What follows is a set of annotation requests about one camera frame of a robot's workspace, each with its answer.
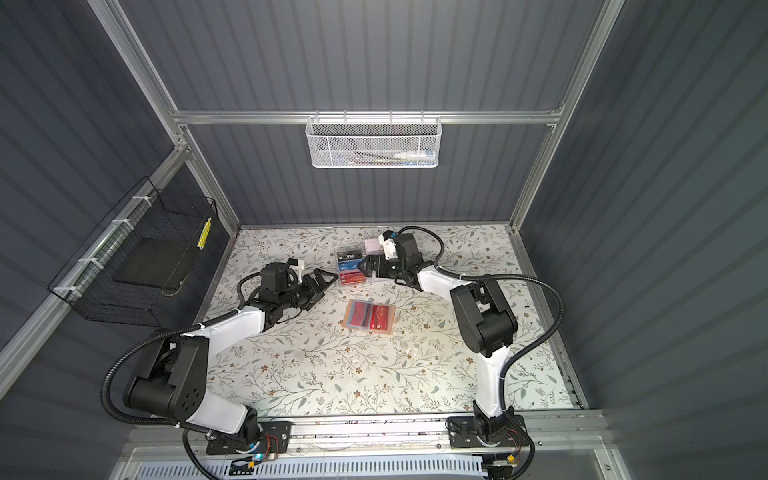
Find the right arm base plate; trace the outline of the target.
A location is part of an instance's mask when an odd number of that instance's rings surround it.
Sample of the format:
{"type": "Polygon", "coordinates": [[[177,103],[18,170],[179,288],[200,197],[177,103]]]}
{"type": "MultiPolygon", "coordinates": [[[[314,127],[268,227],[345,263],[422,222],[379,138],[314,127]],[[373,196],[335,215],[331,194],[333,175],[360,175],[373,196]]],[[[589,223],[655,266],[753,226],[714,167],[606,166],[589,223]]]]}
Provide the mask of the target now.
{"type": "Polygon", "coordinates": [[[470,416],[452,416],[445,420],[450,446],[454,449],[508,448],[519,451],[531,440],[521,415],[502,417],[491,429],[482,427],[470,416]]]}

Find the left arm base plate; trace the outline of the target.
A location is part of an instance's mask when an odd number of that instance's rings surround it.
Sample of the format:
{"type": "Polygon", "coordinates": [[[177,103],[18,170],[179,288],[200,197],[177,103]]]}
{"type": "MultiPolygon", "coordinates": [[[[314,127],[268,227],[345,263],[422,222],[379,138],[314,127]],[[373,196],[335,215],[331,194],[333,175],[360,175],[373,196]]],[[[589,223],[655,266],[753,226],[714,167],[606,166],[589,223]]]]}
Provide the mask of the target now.
{"type": "Polygon", "coordinates": [[[287,451],[292,427],[289,421],[253,421],[235,434],[214,431],[209,435],[205,452],[207,455],[282,454],[287,451]]]}

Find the pink leather card wallet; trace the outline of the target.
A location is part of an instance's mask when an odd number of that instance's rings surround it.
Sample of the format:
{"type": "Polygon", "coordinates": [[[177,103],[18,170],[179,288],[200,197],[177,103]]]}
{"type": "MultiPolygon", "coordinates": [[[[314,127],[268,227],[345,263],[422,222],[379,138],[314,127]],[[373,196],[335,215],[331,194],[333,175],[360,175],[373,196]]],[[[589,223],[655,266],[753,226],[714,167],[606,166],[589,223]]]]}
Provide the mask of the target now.
{"type": "Polygon", "coordinates": [[[393,305],[371,301],[351,300],[342,326],[350,330],[390,334],[396,322],[393,305]]]}

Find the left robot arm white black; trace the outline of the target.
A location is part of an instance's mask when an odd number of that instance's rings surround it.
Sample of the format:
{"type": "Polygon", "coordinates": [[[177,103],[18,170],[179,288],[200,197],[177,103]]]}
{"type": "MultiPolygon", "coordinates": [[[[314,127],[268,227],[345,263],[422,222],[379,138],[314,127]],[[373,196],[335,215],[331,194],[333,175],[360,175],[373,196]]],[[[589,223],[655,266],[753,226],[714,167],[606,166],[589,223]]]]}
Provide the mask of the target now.
{"type": "Polygon", "coordinates": [[[124,405],[150,420],[211,434],[240,451],[254,450],[266,436],[256,411],[213,393],[209,363],[239,341],[286,321],[284,314],[312,309],[339,275],[319,268],[306,273],[297,259],[272,262],[241,278],[236,306],[185,331],[159,331],[135,350],[133,378],[124,405]]]}

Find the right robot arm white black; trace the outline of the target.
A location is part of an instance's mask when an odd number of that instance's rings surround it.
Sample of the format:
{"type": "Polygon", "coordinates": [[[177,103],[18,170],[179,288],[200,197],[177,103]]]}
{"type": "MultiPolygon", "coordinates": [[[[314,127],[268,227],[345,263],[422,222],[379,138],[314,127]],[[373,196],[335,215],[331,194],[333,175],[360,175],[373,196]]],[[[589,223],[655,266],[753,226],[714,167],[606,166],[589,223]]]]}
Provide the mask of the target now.
{"type": "Polygon", "coordinates": [[[504,399],[503,369],[518,331],[500,286],[488,277],[471,280],[442,269],[445,242],[424,227],[387,230],[379,242],[383,252],[365,255],[358,268],[367,277],[391,279],[451,302],[461,338],[477,362],[473,431],[483,445],[500,443],[514,419],[504,399]]]}

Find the clear acrylic card display stand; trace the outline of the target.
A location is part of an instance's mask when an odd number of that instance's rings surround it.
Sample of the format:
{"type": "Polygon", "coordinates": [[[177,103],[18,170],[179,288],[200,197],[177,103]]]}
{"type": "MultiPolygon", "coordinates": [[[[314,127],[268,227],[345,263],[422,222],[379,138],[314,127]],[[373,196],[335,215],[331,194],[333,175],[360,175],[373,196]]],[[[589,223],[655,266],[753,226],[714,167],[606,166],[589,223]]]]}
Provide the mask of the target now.
{"type": "Polygon", "coordinates": [[[342,286],[352,287],[386,280],[380,272],[384,251],[378,239],[366,238],[361,243],[338,246],[334,250],[334,257],[342,286]]]}

